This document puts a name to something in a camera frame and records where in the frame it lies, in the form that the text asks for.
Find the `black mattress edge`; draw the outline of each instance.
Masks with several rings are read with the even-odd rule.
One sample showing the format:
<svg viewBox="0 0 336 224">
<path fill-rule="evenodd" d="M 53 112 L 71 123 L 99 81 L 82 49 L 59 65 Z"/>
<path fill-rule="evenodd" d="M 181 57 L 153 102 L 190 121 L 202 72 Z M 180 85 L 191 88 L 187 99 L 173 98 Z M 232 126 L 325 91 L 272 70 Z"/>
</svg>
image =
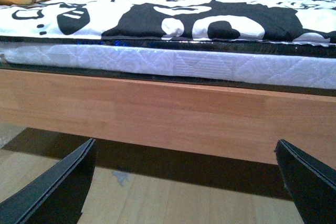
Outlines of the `black mattress edge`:
<svg viewBox="0 0 336 224">
<path fill-rule="evenodd" d="M 60 39 L 60 38 L 28 38 L 0 37 L 2 42 L 32 42 L 44 44 L 71 45 L 106 45 L 120 47 L 141 47 L 171 50 L 215 51 L 239 54 L 264 54 L 284 56 L 304 56 L 336 59 L 336 45 L 297 45 L 259 41 L 188 41 L 159 40 L 144 38 L 106 38 L 94 39 Z"/>
</svg>

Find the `wooden bed frame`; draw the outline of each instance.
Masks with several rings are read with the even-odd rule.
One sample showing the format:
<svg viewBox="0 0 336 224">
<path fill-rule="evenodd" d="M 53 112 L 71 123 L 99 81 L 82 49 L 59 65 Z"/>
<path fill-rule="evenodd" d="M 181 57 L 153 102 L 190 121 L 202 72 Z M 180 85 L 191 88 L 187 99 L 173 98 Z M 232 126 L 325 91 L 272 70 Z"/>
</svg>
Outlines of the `wooden bed frame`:
<svg viewBox="0 0 336 224">
<path fill-rule="evenodd" d="M 284 138 L 336 168 L 336 97 L 0 69 L 0 121 L 268 164 Z"/>
</svg>

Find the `white quilted mattress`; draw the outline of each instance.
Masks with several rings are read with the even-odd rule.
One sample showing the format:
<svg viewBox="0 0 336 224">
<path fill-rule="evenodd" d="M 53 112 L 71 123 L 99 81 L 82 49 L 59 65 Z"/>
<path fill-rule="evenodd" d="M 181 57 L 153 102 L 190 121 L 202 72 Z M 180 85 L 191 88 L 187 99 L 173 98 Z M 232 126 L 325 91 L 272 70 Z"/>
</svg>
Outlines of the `white quilted mattress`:
<svg viewBox="0 0 336 224">
<path fill-rule="evenodd" d="M 18 64 L 336 89 L 336 59 L 104 45 L 0 42 Z"/>
</svg>

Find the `cartoon print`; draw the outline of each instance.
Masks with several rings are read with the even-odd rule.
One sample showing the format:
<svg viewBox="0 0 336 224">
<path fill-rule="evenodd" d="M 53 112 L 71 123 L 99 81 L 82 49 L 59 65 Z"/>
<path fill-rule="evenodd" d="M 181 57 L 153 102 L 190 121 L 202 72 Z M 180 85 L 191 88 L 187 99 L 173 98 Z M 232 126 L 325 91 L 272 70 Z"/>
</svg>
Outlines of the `cartoon print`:
<svg viewBox="0 0 336 224">
<path fill-rule="evenodd" d="M 336 3 L 320 0 L 50 0 L 0 15 L 0 36 L 336 43 L 321 18 L 336 20 Z"/>
</svg>

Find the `bed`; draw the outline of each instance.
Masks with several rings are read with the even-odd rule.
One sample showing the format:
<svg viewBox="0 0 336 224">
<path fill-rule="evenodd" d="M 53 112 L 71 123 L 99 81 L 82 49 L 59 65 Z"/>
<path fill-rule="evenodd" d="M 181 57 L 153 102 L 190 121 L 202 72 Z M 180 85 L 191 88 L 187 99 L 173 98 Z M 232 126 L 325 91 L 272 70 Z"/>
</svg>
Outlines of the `bed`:
<svg viewBox="0 0 336 224">
<path fill-rule="evenodd" d="M 1 6 L 0 120 L 336 168 L 334 0 L 51 0 Z"/>
</svg>

